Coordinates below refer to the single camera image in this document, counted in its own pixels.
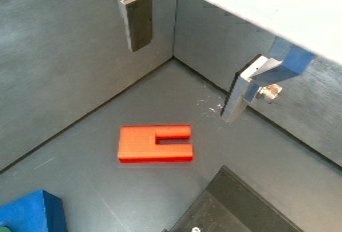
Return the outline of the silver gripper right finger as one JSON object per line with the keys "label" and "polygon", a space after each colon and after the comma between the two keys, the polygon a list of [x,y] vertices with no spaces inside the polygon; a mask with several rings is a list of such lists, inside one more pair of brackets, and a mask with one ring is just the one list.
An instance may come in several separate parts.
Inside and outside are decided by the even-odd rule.
{"label": "silver gripper right finger", "polygon": [[279,96],[279,83],[303,74],[315,54],[275,38],[268,54],[256,55],[236,72],[221,111],[221,119],[230,123],[255,99],[267,103]]}

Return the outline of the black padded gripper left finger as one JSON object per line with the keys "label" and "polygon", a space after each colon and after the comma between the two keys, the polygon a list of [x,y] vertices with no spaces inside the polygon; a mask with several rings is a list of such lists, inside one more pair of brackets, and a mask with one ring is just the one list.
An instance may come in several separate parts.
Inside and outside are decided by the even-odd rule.
{"label": "black padded gripper left finger", "polygon": [[152,40],[152,0],[117,0],[128,48],[136,52]]}

